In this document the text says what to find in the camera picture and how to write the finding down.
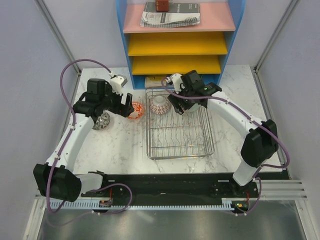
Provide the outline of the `orange floral white bowl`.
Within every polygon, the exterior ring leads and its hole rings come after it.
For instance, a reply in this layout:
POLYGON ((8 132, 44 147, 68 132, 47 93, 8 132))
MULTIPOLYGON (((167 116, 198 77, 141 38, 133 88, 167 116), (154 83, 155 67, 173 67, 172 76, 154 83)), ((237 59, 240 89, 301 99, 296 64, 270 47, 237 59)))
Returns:
POLYGON ((132 106, 134 111, 127 117, 129 120, 138 120, 145 113, 144 105, 139 101, 133 101, 132 106))

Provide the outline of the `blue triangle pattern bowl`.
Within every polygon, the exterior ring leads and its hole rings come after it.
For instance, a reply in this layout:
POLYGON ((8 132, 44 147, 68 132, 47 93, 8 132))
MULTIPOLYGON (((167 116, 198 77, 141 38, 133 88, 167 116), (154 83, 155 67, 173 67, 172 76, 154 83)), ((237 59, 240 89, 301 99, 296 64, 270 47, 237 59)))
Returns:
POLYGON ((156 95, 150 100, 149 106, 152 113, 163 115, 169 111, 171 105, 166 97, 163 95, 156 95))

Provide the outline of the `brown dotted pattern bowl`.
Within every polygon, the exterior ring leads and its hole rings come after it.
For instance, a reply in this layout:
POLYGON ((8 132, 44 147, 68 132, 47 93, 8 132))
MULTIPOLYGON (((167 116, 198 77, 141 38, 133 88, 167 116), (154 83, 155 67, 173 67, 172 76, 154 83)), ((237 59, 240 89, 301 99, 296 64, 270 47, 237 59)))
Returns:
POLYGON ((179 103, 179 106, 181 108, 181 114, 189 114, 189 113, 193 113, 193 112, 196 112, 199 108, 200 108, 200 105, 197 104, 197 103, 185 103, 185 102, 182 102, 182 103, 179 103))

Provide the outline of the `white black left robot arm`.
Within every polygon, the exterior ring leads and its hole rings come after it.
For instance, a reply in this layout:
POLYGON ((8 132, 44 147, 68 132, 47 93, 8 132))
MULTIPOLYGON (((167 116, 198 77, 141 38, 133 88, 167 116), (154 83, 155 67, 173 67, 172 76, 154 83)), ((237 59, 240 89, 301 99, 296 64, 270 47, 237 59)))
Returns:
POLYGON ((128 117, 133 111, 132 94, 122 103, 123 87, 128 80, 114 75, 109 81, 91 78, 86 91, 72 107, 72 122, 54 152, 44 164, 37 164, 33 175, 40 194, 44 197, 74 202, 81 194, 93 191, 99 197, 106 196, 110 185, 97 172, 75 175, 77 156, 98 118, 109 111, 128 117))

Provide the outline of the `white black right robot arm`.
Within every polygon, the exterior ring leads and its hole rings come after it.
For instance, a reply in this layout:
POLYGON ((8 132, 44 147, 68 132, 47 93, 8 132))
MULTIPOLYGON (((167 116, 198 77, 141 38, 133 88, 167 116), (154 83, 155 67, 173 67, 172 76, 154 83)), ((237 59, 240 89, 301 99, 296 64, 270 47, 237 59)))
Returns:
POLYGON ((174 111, 183 115, 195 105, 217 113, 243 138, 241 163, 233 173, 229 191, 235 197, 247 191, 247 184, 255 178, 258 169, 279 148, 276 141, 277 125, 272 120, 263 121, 234 103, 217 84, 204 83, 196 70, 186 74, 175 73, 165 77, 161 84, 173 86, 167 97, 174 111))

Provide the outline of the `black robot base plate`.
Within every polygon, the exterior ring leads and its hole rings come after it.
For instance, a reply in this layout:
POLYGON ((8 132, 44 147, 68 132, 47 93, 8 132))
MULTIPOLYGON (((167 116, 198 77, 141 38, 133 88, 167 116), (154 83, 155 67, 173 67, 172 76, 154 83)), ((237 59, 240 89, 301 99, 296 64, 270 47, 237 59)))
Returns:
POLYGON ((238 187, 232 173, 104 174, 102 186, 109 189, 82 193, 81 197, 108 198, 126 205, 220 204, 223 198, 256 198, 256 183, 238 187))

